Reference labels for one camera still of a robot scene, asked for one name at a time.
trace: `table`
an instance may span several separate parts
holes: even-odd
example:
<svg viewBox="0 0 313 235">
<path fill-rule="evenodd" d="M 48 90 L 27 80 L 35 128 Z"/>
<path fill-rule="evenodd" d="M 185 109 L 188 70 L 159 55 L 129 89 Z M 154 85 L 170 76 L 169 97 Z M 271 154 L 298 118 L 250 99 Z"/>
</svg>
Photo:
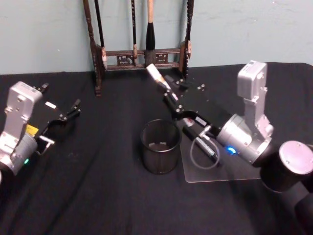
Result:
<svg viewBox="0 0 313 235">
<path fill-rule="evenodd" d="M 243 115 L 236 79 L 243 65 L 191 68 L 190 79 L 208 95 Z M 175 76 L 173 70 L 163 75 Z M 93 93 L 92 72 L 2 75 L 0 107 L 21 80 L 50 84 L 45 98 L 66 111 L 80 98 L 81 116 L 67 138 L 33 157 L 9 189 L 0 190 L 0 234 L 214 234 L 300 235 L 294 204 L 308 192 L 300 184 L 275 194 L 259 180 L 189 184 L 181 160 L 155 176 L 142 165 L 140 131 L 171 119 L 146 71 L 114 71 Z M 268 64 L 266 114 L 278 142 L 313 142 L 313 67 Z M 0 126 L 4 124 L 0 114 Z"/>
</svg>

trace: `light blue wall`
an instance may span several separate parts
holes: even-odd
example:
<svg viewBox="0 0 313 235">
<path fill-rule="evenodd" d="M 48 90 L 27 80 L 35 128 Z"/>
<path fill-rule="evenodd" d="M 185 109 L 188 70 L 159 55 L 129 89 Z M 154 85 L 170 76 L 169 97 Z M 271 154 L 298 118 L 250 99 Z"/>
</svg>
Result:
<svg viewBox="0 0 313 235">
<path fill-rule="evenodd" d="M 130 0 L 99 2 L 106 48 L 132 49 Z M 157 48 L 183 40 L 185 4 L 155 0 Z M 190 66 L 250 59 L 313 64 L 312 9 L 312 0 L 195 0 Z M 146 14 L 146 0 L 136 0 L 142 49 Z M 0 74 L 92 69 L 82 0 L 0 0 Z"/>
</svg>

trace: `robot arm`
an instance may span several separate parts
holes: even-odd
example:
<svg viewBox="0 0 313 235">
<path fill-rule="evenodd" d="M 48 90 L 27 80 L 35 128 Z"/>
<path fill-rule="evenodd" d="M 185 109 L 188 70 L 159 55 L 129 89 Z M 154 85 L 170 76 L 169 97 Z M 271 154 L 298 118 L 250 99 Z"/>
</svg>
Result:
<svg viewBox="0 0 313 235">
<path fill-rule="evenodd" d="M 4 110 L 6 121 L 0 135 L 0 170 L 17 175 L 35 151 L 43 154 L 54 144 L 45 136 L 51 126 L 65 125 L 80 115 L 79 100 L 66 115 L 56 105 L 44 102 L 43 93 L 47 88 L 48 84 L 36 89 L 23 82 L 10 88 Z"/>
<path fill-rule="evenodd" d="M 261 167 L 261 179 L 271 190 L 285 191 L 312 174 L 313 152 L 308 146 L 298 141 L 288 141 L 280 147 L 272 143 L 273 126 L 264 114 L 265 63 L 251 61 L 238 74 L 237 93 L 244 99 L 245 117 L 232 115 L 206 99 L 204 84 L 190 86 L 177 96 L 154 65 L 147 70 L 165 90 L 164 100 L 174 118 L 193 119 L 204 128 L 202 135 L 214 136 L 254 167 Z"/>
</svg>

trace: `blue led light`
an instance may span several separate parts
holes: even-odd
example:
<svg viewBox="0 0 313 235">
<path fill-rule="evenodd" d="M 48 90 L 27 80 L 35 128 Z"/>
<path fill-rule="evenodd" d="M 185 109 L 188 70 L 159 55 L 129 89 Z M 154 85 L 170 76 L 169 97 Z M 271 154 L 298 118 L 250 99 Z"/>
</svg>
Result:
<svg viewBox="0 0 313 235">
<path fill-rule="evenodd" d="M 231 155 L 237 153 L 237 151 L 236 151 L 233 147 L 226 147 L 226 150 L 227 150 L 228 153 L 230 153 Z"/>
</svg>

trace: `black mesh cup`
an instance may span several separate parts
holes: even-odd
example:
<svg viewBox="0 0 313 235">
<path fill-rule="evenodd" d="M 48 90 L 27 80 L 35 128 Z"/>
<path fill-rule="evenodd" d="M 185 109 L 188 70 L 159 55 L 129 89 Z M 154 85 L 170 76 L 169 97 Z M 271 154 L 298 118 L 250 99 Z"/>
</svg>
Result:
<svg viewBox="0 0 313 235">
<path fill-rule="evenodd" d="M 153 120 L 141 132 L 143 163 L 153 174 L 173 170 L 180 155 L 181 133 L 177 126 L 165 120 Z"/>
</svg>

